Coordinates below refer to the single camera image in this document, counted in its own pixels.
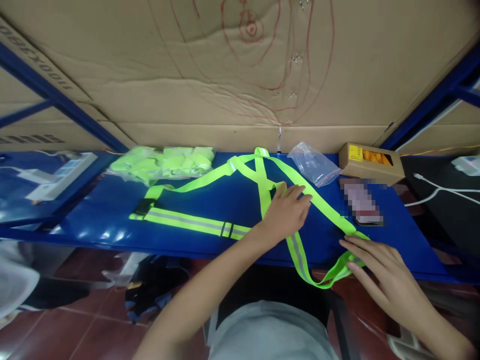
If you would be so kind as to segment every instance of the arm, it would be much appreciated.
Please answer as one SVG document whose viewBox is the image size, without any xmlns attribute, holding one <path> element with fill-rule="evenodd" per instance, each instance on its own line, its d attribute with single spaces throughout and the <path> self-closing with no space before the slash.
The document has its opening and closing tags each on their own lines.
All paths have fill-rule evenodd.
<svg viewBox="0 0 480 360">
<path fill-rule="evenodd" d="M 134 360 L 178 358 L 240 276 L 264 253 L 304 224 L 311 195 L 304 186 L 278 189 L 264 219 L 194 276 L 157 317 Z"/>
<path fill-rule="evenodd" d="M 347 266 L 392 319 L 413 332 L 440 360 L 472 360 L 477 351 L 430 303 L 399 252 L 388 245 L 346 236 L 340 244 L 359 257 L 379 281 L 354 262 Z"/>
</svg>

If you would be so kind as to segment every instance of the yellow label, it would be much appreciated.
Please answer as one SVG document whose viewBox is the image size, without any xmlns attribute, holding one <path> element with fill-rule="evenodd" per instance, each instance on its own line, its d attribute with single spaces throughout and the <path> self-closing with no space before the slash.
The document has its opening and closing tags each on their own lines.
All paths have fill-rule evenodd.
<svg viewBox="0 0 480 360">
<path fill-rule="evenodd" d="M 364 160 L 362 148 L 360 146 L 350 145 L 350 149 L 348 151 L 348 158 L 350 160 L 362 162 Z"/>
</svg>

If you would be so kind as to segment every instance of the reflective safety vest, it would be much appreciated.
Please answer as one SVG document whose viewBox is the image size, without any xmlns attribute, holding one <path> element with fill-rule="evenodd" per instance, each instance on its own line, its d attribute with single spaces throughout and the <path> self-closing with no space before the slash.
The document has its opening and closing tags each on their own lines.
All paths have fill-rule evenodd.
<svg viewBox="0 0 480 360">
<path fill-rule="evenodd" d="M 369 240 L 367 236 L 357 231 L 352 223 L 336 212 L 295 169 L 293 169 L 291 166 L 288 166 L 280 159 L 270 157 L 268 151 L 261 147 L 257 147 L 255 153 L 253 154 L 233 156 L 224 165 L 213 169 L 202 177 L 199 177 L 177 189 L 171 185 L 157 185 L 151 187 L 147 191 L 145 198 L 139 202 L 134 213 L 130 215 L 129 218 L 131 220 L 145 220 L 153 223 L 212 234 L 219 237 L 241 240 L 250 231 L 250 227 L 217 219 L 187 215 L 184 213 L 155 207 L 154 205 L 163 191 L 186 193 L 191 190 L 209 185 L 223 176 L 230 176 L 234 172 L 238 171 L 246 178 L 257 183 L 258 195 L 260 198 L 260 211 L 263 219 L 270 206 L 270 203 L 272 202 L 270 191 L 273 188 L 278 189 L 282 184 L 281 182 L 275 183 L 267 178 L 264 165 L 265 159 L 274 162 L 294 184 L 305 186 L 303 193 L 305 195 L 313 196 L 311 203 L 346 235 L 357 236 Z M 254 160 L 255 162 L 255 170 L 252 170 L 245 165 L 245 163 L 251 160 Z M 331 288 L 335 281 L 345 278 L 351 274 L 350 269 L 347 267 L 347 262 L 353 261 L 360 266 L 365 266 L 365 264 L 359 258 L 357 258 L 350 251 L 347 251 L 338 258 L 336 264 L 327 272 L 322 281 L 316 282 L 310 275 L 307 256 L 305 255 L 302 240 L 298 231 L 292 236 L 287 237 L 286 243 L 288 245 L 288 250 L 290 251 L 293 264 L 295 265 L 296 271 L 300 277 L 307 283 L 321 289 Z"/>
</svg>

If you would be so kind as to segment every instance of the strap adjuster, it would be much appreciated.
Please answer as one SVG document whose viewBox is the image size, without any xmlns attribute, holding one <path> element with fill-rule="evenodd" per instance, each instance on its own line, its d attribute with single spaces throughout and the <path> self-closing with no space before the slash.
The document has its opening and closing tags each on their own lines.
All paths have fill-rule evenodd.
<svg viewBox="0 0 480 360">
<path fill-rule="evenodd" d="M 133 211 L 134 214 L 145 216 L 148 214 L 152 205 L 155 203 L 155 199 L 152 198 L 143 198 L 138 202 L 135 210 Z"/>
<path fill-rule="evenodd" d="M 229 222 L 229 224 L 230 224 L 230 232 L 228 233 L 228 236 L 224 236 L 224 229 L 225 229 L 225 226 L 227 225 L 227 222 L 225 221 L 223 223 L 223 226 L 221 227 L 221 230 L 220 230 L 221 238 L 230 239 L 232 237 L 232 233 L 234 232 L 234 224 L 231 222 Z"/>
</svg>

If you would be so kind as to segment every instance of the clear plastic bag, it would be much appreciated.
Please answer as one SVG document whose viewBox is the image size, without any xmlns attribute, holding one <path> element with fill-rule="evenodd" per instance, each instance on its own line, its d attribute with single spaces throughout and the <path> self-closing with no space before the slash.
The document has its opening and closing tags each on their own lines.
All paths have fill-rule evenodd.
<svg viewBox="0 0 480 360">
<path fill-rule="evenodd" d="M 302 175 L 318 188 L 330 184 L 342 173 L 342 169 L 325 155 L 303 141 L 288 153 L 287 158 L 291 158 Z"/>
</svg>

